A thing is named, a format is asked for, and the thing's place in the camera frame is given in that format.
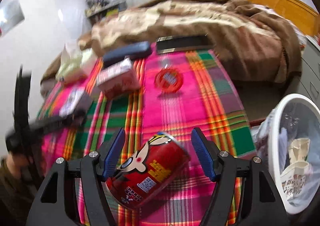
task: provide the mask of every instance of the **striped fabric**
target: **striped fabric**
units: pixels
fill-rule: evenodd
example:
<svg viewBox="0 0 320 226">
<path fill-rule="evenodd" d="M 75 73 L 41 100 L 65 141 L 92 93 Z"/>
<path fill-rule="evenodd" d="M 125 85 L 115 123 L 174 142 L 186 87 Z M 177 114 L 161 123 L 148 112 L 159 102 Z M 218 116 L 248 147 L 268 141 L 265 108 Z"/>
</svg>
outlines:
<svg viewBox="0 0 320 226">
<path fill-rule="evenodd" d="M 154 77 L 162 68 L 161 58 L 167 58 L 184 76 L 184 84 L 176 94 L 163 95 L 154 87 Z M 101 67 L 102 64 L 97 63 L 92 75 L 73 88 L 85 88 L 91 93 Z M 142 85 L 140 91 L 113 101 L 107 101 L 102 94 L 98 94 L 94 97 L 85 123 L 77 131 L 65 129 L 44 138 L 47 168 L 58 157 L 77 159 L 97 149 L 103 141 L 111 138 L 118 127 L 126 131 L 119 163 L 130 157 L 155 132 L 166 131 L 190 153 L 189 168 L 140 211 L 125 210 L 109 196 L 108 203 L 119 226 L 198 225 L 209 203 L 214 183 L 204 176 L 199 165 L 190 141 L 191 130 L 200 127 L 220 149 L 234 156 L 250 158 L 254 155 L 254 146 L 243 106 L 228 75 L 211 51 L 166 56 L 153 54 L 147 60 L 136 61 L 134 67 Z M 57 84 L 39 117 L 58 113 L 70 91 L 71 88 Z M 83 224 L 89 225 L 81 183 L 77 182 L 80 219 Z M 241 181 L 237 180 L 229 224 L 235 221 L 240 185 Z"/>
</svg>

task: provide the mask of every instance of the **person's hand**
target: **person's hand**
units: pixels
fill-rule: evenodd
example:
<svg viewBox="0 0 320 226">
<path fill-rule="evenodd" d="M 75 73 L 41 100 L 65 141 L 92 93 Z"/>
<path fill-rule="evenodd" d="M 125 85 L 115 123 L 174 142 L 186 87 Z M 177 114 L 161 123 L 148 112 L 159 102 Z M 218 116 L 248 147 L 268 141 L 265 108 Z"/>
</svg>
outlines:
<svg viewBox="0 0 320 226">
<path fill-rule="evenodd" d="M 6 164 L 9 172 L 16 179 L 21 178 L 21 169 L 33 163 L 32 158 L 27 159 L 23 154 L 12 154 L 9 152 L 6 158 Z"/>
</svg>

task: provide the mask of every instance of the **nightstand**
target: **nightstand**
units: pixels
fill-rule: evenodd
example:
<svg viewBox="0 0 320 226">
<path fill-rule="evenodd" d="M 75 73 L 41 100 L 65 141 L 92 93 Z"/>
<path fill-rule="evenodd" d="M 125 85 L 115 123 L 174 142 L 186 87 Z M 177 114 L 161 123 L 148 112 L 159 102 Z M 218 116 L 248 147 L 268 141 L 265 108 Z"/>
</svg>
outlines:
<svg viewBox="0 0 320 226">
<path fill-rule="evenodd" d="M 302 94 L 320 108 L 320 47 L 312 37 L 306 37 L 307 44 L 302 54 L 302 75 L 293 78 L 285 95 Z"/>
</svg>

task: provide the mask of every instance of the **wooden headboard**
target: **wooden headboard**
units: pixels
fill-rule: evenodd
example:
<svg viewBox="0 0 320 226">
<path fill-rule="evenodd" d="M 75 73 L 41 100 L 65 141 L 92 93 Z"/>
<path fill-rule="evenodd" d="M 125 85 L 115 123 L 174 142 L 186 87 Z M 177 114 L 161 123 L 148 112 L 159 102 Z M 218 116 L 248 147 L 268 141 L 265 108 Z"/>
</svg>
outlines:
<svg viewBox="0 0 320 226">
<path fill-rule="evenodd" d="M 300 0 L 249 0 L 268 6 L 280 16 L 292 21 L 304 34 L 314 36 L 319 31 L 319 13 Z"/>
</svg>

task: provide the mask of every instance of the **white trash bin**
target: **white trash bin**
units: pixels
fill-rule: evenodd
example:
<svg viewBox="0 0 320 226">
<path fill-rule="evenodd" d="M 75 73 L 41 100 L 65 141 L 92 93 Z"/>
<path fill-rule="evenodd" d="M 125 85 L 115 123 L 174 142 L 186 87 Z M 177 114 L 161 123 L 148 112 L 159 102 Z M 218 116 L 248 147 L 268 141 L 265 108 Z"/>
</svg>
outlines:
<svg viewBox="0 0 320 226">
<path fill-rule="evenodd" d="M 292 165 L 288 169 L 286 168 L 291 162 L 288 148 L 292 149 L 294 139 L 299 139 L 299 142 L 309 142 L 309 150 L 302 162 L 294 163 L 295 168 L 292 170 Z M 298 214 L 302 212 L 308 207 L 320 185 L 319 108 L 303 95 L 287 95 L 270 113 L 266 121 L 260 125 L 253 140 L 256 147 L 260 148 L 258 153 L 262 160 L 268 162 L 269 172 L 287 213 Z M 294 180 L 284 179 L 285 175 L 289 174 L 288 170 L 291 173 L 290 178 L 294 177 Z"/>
</svg>

